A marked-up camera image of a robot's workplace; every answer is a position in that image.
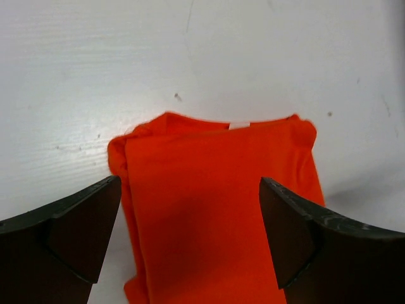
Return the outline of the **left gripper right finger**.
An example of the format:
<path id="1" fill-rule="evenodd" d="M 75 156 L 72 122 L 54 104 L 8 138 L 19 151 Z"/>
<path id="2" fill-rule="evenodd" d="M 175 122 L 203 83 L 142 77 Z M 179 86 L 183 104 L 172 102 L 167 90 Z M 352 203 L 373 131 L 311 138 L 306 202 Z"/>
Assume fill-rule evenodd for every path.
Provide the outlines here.
<path id="1" fill-rule="evenodd" d="M 404 234 L 345 217 L 263 178 L 259 203 L 287 303 L 403 303 Z"/>

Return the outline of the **orange t shirt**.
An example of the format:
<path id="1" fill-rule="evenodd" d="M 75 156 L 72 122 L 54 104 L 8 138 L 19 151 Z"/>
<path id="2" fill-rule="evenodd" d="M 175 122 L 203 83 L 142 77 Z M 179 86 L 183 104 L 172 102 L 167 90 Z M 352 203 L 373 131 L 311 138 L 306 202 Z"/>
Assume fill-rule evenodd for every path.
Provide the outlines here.
<path id="1" fill-rule="evenodd" d="M 292 115 L 231 128 L 167 112 L 108 144 L 137 273 L 130 303 L 284 303 L 259 205 L 270 177 L 324 203 L 316 129 Z"/>

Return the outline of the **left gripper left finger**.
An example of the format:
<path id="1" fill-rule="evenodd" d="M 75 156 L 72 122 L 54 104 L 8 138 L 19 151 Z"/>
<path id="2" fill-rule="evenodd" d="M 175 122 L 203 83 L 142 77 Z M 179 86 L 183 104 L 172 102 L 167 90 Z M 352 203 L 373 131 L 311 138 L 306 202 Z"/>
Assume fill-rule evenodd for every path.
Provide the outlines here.
<path id="1" fill-rule="evenodd" d="M 121 200 L 109 176 L 1 221 L 1 303 L 87 303 Z"/>

